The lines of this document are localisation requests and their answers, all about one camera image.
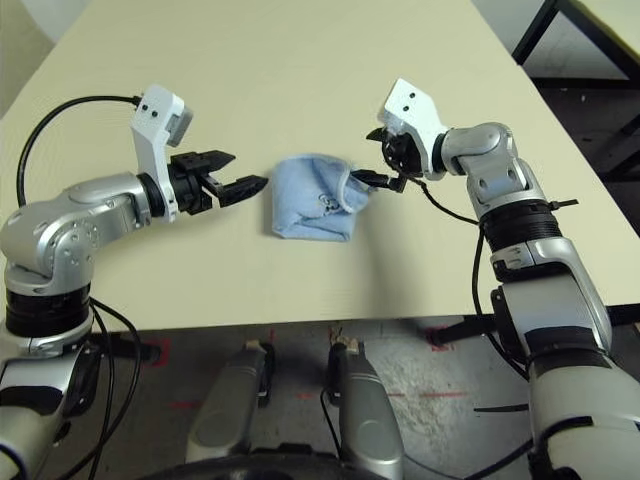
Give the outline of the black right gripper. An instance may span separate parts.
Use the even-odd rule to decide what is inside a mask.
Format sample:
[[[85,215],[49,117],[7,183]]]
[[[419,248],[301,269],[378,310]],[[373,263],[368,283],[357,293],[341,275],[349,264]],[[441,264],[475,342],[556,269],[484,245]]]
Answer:
[[[379,127],[368,133],[366,139],[381,143],[382,156],[392,169],[407,176],[423,175],[421,154],[409,133],[393,135],[384,127]],[[369,187],[396,193],[402,193],[405,188],[403,177],[392,177],[373,170],[353,170],[352,177]]]

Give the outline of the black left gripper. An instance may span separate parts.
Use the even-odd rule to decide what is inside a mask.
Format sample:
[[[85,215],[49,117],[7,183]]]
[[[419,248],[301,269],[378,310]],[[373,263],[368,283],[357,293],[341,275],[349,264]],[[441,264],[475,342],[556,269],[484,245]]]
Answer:
[[[173,155],[167,167],[179,211],[196,215],[211,209],[212,200],[203,192],[204,179],[235,159],[235,155],[219,150]],[[209,191],[218,199],[219,206],[225,208],[252,198],[267,184],[267,178],[249,175],[229,184],[212,180]]]

